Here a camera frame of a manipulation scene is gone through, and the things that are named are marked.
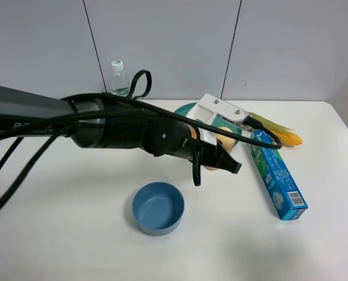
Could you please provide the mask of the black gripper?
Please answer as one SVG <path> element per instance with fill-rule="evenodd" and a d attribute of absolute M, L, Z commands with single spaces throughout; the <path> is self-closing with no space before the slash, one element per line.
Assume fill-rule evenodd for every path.
<path fill-rule="evenodd" d="M 210 145 L 199 137 L 199 130 L 171 118 L 156 119 L 144 139 L 144 150 L 155 157 L 174 156 L 192 161 L 196 154 L 199 162 L 208 170 L 225 170 L 237 174 L 242 164 L 220 144 Z"/>

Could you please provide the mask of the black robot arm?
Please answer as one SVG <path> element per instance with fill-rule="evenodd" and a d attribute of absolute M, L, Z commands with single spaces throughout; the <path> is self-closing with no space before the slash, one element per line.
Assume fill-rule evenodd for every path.
<path fill-rule="evenodd" d="M 0 86 L 0 140 L 13 136 L 69 136 L 81 148 L 142 149 L 236 174 L 241 164 L 219 141 L 200 138 L 211 127 L 141 101 L 111 94 L 61 100 Z"/>

